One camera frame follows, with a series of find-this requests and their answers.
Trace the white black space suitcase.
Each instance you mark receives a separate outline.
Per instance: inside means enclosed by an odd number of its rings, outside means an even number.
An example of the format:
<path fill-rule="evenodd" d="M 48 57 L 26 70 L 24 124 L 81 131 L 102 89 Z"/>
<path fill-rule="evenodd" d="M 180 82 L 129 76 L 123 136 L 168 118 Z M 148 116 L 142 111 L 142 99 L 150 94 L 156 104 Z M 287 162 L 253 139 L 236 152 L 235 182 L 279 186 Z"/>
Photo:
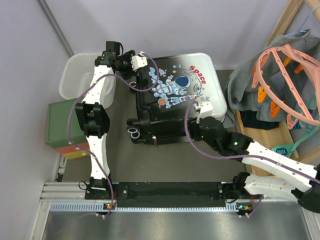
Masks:
<path fill-rule="evenodd" d="M 223 122 L 227 103 L 213 61 L 206 53 L 157 57 L 139 72 L 131 86 L 136 118 L 126 121 L 134 144 L 163 145 L 187 141 L 184 118 L 193 101 L 211 103 L 211 115 Z"/>

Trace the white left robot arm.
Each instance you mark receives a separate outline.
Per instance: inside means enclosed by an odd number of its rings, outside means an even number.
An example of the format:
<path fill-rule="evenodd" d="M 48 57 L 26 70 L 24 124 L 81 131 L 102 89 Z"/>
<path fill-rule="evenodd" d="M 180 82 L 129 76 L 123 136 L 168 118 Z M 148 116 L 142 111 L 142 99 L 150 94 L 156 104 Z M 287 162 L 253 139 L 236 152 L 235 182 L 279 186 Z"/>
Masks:
<path fill-rule="evenodd" d="M 106 138 L 110 129 L 110 118 L 103 104 L 109 88 L 115 86 L 116 73 L 126 83 L 138 75 L 133 70 L 134 50 L 124 53 L 123 45 L 117 41 L 107 41 L 105 50 L 94 61 L 93 77 L 83 100 L 76 104 L 75 113 L 79 127 L 89 144 L 91 156 L 91 176 L 89 189 L 110 190 L 107 177 L 110 169 L 107 163 Z"/>

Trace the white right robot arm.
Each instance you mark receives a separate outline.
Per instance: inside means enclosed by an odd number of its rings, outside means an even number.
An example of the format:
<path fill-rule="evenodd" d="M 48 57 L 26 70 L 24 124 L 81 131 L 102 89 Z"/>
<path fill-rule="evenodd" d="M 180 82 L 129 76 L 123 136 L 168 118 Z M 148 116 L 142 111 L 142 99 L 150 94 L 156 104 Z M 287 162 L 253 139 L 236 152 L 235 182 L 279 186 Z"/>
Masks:
<path fill-rule="evenodd" d="M 271 176 L 239 174 L 234 187 L 250 195 L 287 198 L 313 213 L 320 212 L 320 168 L 276 153 L 242 133 L 228 131 L 214 117 L 184 120 L 187 139 L 199 137 L 220 154 L 222 160 L 236 160 L 258 167 Z"/>

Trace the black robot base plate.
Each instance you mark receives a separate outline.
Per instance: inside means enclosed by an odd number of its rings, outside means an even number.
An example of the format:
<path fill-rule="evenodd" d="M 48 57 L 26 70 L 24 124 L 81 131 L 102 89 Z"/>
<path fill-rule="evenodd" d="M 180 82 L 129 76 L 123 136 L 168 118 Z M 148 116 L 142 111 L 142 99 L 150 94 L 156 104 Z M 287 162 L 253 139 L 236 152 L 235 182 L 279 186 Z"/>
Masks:
<path fill-rule="evenodd" d="M 114 182 L 112 188 L 119 208 L 221 207 L 226 200 L 251 199 L 229 182 Z"/>

